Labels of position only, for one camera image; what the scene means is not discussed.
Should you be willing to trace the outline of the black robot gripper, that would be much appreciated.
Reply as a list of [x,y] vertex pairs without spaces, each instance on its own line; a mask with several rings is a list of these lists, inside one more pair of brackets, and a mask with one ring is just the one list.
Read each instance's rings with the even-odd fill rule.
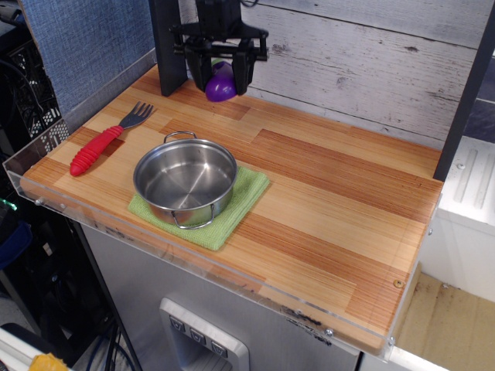
[[196,22],[170,27],[173,52],[186,57],[196,87],[203,92],[213,75],[211,57],[232,60],[237,95],[244,95],[255,62],[268,59],[268,31],[243,22],[243,1],[196,1],[195,5]]

